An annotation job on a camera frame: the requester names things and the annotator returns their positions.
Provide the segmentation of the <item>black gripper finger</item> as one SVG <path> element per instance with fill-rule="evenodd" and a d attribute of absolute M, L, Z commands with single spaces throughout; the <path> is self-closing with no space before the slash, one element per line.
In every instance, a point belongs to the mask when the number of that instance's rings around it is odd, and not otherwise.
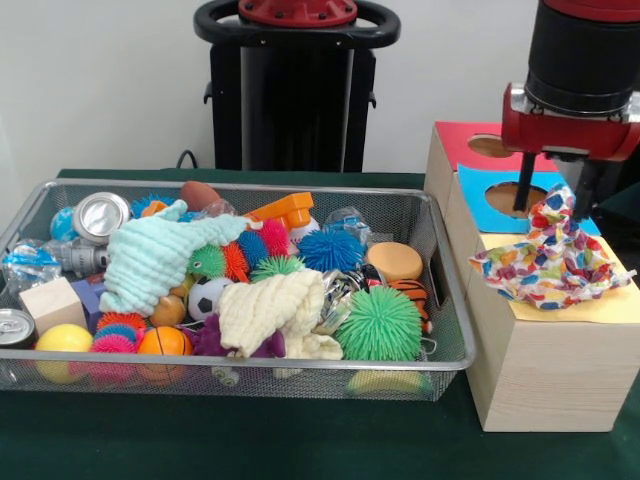
<path fill-rule="evenodd" d="M 527 207 L 531 180 L 535 169 L 536 155 L 524 152 L 518 178 L 517 191 L 514 197 L 513 210 L 524 212 Z"/>
<path fill-rule="evenodd" d="M 613 188 L 613 163 L 585 160 L 575 189 L 573 218 L 580 222 L 595 205 L 605 200 Z"/>

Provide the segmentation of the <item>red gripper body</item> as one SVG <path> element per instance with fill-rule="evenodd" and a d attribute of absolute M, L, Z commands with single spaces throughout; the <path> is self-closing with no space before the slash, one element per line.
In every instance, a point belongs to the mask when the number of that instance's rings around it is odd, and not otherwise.
<path fill-rule="evenodd" d="M 512 151 L 623 162 L 639 144 L 639 93 L 616 113 L 568 116 L 535 103 L 523 84 L 511 83 L 503 97 L 501 138 Z"/>

